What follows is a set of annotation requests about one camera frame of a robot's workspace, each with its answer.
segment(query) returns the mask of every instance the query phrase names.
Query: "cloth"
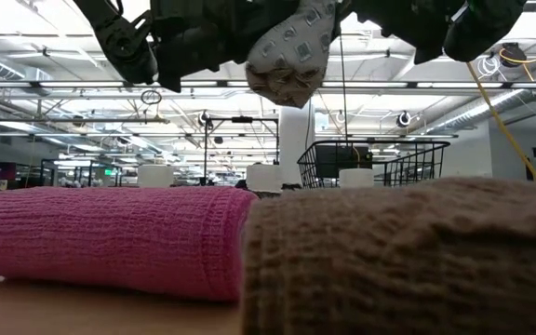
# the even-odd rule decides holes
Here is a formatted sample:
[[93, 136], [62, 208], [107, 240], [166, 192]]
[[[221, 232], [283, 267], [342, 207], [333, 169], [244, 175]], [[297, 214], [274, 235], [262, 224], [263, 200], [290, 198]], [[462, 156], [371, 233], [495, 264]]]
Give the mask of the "cloth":
[[295, 192], [246, 230], [244, 334], [536, 334], [536, 183]]
[[250, 50], [249, 87], [278, 105], [302, 108], [324, 80], [335, 13], [336, 0], [301, 0]]
[[237, 301], [254, 199], [228, 187], [0, 192], [0, 275]]

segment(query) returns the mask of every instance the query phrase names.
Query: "table surface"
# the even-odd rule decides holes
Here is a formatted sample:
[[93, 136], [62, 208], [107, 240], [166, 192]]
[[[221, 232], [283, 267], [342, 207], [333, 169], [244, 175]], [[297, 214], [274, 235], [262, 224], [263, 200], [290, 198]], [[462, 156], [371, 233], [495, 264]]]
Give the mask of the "table surface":
[[0, 334], [236, 335], [237, 307], [0, 277]]

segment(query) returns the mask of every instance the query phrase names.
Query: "rolled towel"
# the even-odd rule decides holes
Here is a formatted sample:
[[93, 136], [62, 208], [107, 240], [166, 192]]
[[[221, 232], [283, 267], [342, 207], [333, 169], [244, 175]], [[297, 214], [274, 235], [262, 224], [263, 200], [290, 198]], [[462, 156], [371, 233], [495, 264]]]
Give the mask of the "rolled towel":
[[227, 187], [0, 193], [0, 275], [236, 301], [257, 197]]
[[297, 192], [246, 230], [246, 335], [536, 334], [536, 183]]

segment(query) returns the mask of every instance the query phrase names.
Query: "pillar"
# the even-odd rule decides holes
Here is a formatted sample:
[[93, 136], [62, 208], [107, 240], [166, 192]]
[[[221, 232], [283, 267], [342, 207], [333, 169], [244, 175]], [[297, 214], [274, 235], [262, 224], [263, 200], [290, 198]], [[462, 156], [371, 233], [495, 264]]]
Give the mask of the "pillar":
[[302, 184], [297, 160], [315, 141], [315, 108], [309, 102], [303, 108], [281, 107], [280, 165], [283, 183]]

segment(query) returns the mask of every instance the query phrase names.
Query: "wire basket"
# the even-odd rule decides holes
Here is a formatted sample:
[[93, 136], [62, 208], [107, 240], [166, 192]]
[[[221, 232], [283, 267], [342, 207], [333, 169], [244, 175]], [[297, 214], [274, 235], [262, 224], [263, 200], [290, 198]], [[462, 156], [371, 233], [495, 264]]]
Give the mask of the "wire basket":
[[303, 188], [339, 187], [339, 171], [371, 168], [376, 185], [397, 187], [439, 178], [447, 141], [317, 141], [297, 161]]

